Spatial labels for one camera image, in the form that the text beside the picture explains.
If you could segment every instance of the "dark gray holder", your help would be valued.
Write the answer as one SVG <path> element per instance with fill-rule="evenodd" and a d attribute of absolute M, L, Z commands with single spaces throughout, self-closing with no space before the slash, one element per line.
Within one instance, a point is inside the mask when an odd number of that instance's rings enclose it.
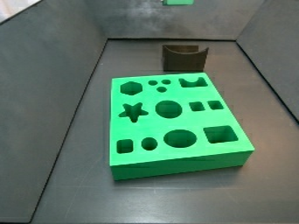
<path fill-rule="evenodd" d="M 202 72 L 209 48 L 196 45 L 162 45 L 162 70 Z"/>

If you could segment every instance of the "small round hole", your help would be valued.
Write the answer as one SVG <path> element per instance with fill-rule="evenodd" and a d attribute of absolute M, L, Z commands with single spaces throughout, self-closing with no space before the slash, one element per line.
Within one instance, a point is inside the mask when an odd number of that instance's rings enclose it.
<path fill-rule="evenodd" d="M 157 84 L 157 81 L 156 81 L 156 80 L 149 80 L 149 81 L 148 81 L 148 84 L 149 84 L 150 86 L 154 86 L 154 85 Z"/>
<path fill-rule="evenodd" d="M 146 151 L 152 151 L 157 146 L 157 142 L 152 137 L 146 137 L 141 142 L 141 146 Z"/>
<path fill-rule="evenodd" d="M 158 87 L 156 90 L 157 90 L 157 92 L 164 93 L 166 88 L 165 87 Z"/>
<path fill-rule="evenodd" d="M 170 84 L 170 81 L 169 80 L 162 80 L 162 84 L 164 85 L 169 85 Z"/>

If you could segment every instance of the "container floor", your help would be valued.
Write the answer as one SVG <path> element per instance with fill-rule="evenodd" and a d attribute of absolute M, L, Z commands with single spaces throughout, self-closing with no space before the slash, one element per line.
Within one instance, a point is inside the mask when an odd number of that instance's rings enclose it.
<path fill-rule="evenodd" d="M 204 71 L 256 151 L 242 167 L 114 182 L 110 78 L 164 74 L 165 44 L 209 47 Z M 109 40 L 31 223 L 297 222 L 297 147 L 297 123 L 234 42 Z"/>

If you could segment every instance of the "rectangular hole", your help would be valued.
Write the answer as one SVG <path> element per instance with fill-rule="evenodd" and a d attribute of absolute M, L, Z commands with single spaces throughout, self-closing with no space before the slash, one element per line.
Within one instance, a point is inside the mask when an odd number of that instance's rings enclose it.
<path fill-rule="evenodd" d="M 210 109 L 222 109 L 221 103 L 218 101 L 208 101 Z"/>
<path fill-rule="evenodd" d="M 210 144 L 237 141 L 238 138 L 233 129 L 226 126 L 208 127 L 202 129 Z"/>
<path fill-rule="evenodd" d="M 130 139 L 118 140 L 116 142 L 116 152 L 129 153 L 133 151 L 133 141 Z"/>
<path fill-rule="evenodd" d="M 190 111 L 202 111 L 204 107 L 200 101 L 189 102 Z"/>

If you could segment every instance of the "green object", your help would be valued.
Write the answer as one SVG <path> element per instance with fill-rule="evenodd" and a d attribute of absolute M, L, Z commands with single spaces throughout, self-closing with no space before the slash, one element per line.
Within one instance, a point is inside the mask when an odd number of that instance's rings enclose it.
<path fill-rule="evenodd" d="M 193 4 L 193 0 L 162 0 L 162 5 L 185 5 Z"/>
<path fill-rule="evenodd" d="M 114 180 L 242 165 L 253 146 L 205 73 L 114 78 Z"/>

